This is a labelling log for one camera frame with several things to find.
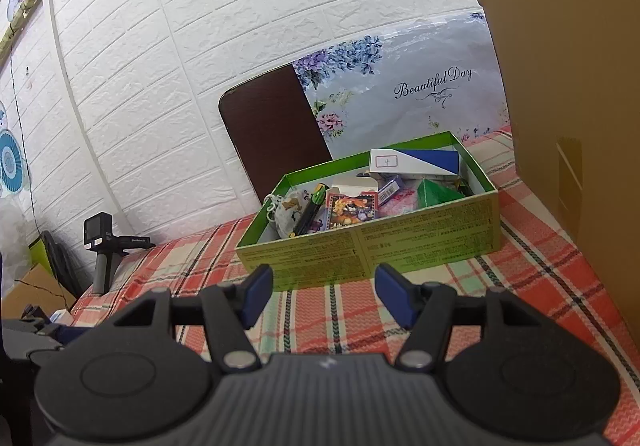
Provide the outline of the white floral drawstring pouch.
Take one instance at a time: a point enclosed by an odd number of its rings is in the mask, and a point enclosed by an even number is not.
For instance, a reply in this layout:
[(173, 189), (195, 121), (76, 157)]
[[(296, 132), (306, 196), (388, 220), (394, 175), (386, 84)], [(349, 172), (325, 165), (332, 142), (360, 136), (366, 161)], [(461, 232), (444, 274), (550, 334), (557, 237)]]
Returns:
[(307, 190), (292, 190), (286, 195), (267, 195), (264, 200), (267, 221), (281, 239), (295, 229), (310, 200)]

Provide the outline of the black green yellow pen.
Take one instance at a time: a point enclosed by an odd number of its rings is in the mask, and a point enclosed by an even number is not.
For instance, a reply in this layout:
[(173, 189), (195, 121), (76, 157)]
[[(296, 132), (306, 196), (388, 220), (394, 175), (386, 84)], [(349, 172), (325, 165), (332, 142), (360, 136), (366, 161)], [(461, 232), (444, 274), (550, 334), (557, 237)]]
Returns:
[(326, 184), (319, 183), (317, 185), (316, 189), (311, 193), (309, 202), (303, 210), (303, 214), (300, 215), (298, 222), (290, 233), (291, 238), (306, 235), (318, 212), (326, 202), (327, 190), (328, 186)]

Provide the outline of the green triangular box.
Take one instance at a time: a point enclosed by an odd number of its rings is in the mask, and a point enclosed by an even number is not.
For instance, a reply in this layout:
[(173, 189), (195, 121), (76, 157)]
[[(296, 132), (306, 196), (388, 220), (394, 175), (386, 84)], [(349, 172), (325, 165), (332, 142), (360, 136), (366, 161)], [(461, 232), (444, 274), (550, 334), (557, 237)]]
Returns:
[(425, 209), (439, 204), (457, 201), (465, 198), (465, 195), (457, 189), (451, 189), (433, 180), (423, 179), (416, 191), (418, 208)]

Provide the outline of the red blue card box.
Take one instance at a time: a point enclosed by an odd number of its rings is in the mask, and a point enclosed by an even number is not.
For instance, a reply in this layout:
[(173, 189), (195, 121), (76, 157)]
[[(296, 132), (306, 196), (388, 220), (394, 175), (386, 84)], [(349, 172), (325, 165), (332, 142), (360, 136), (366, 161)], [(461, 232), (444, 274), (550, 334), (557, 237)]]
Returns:
[(378, 217), (378, 193), (353, 192), (332, 187), (326, 193), (326, 229), (341, 229), (374, 221)]

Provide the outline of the white blue small box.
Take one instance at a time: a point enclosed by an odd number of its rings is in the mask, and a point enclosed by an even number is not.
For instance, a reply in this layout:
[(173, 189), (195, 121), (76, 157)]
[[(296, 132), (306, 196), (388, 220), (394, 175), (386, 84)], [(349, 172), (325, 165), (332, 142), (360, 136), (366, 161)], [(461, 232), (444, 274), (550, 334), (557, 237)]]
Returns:
[(456, 150), (372, 149), (369, 169), (379, 174), (457, 176)]

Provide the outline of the blue barcode card box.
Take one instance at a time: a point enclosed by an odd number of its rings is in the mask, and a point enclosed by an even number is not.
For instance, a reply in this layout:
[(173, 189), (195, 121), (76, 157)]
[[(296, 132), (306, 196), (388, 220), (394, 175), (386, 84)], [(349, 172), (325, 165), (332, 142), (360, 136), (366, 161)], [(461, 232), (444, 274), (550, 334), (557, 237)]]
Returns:
[(384, 185), (378, 189), (378, 205), (383, 206), (390, 202), (394, 195), (405, 189), (404, 180), (399, 175), (388, 178)]

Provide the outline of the green cardboard box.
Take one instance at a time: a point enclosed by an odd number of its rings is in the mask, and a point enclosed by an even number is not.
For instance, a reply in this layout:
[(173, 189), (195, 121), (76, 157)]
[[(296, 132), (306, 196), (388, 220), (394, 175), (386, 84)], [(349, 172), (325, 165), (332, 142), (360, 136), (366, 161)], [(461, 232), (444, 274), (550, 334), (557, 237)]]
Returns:
[(394, 143), (392, 148), (457, 151), (462, 177), (473, 194), (407, 214), (284, 239), (270, 226), (265, 203), (235, 248), (245, 269), (269, 265), (273, 289), (288, 291), (369, 279), (381, 263), (410, 273), (498, 250), (498, 190), (453, 133)]

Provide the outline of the pink floral cloth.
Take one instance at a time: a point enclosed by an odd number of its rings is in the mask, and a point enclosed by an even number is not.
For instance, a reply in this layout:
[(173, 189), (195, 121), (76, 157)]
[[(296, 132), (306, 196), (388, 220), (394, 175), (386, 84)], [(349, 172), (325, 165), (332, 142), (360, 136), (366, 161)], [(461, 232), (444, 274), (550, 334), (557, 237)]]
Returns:
[(404, 215), (418, 209), (418, 198), (415, 187), (405, 189), (390, 199), (389, 203), (378, 206), (378, 218)]

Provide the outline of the brown headboard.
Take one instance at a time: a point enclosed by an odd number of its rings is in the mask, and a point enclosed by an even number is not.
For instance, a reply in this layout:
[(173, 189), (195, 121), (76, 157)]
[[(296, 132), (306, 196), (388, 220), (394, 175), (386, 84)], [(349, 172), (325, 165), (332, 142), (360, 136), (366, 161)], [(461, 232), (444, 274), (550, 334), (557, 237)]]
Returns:
[(218, 110), (258, 198), (284, 175), (332, 159), (290, 64), (230, 88)]

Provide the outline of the floral plastic bedding bag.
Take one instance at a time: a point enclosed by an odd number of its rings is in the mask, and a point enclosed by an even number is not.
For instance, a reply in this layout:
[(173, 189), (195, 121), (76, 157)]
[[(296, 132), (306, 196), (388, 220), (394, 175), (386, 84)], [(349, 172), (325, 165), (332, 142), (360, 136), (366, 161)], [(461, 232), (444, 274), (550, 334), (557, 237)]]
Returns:
[(509, 122), (480, 11), (338, 42), (292, 67), (334, 159), (440, 132), (471, 140)]

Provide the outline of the brown cardboard box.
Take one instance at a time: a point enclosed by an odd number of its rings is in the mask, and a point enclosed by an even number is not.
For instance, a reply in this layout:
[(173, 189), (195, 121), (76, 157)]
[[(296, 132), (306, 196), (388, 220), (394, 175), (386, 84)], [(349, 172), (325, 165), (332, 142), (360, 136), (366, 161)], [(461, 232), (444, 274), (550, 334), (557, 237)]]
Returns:
[(477, 0), (518, 175), (639, 330), (639, 0)]

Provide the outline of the round blue wall decoration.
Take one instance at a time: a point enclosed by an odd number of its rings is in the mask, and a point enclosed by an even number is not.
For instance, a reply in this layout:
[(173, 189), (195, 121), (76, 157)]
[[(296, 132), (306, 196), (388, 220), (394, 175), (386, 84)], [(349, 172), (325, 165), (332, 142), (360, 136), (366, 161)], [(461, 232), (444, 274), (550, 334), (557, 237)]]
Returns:
[(11, 128), (6, 105), (1, 103), (1, 194), (19, 195), (30, 189), (30, 170), (21, 128)]

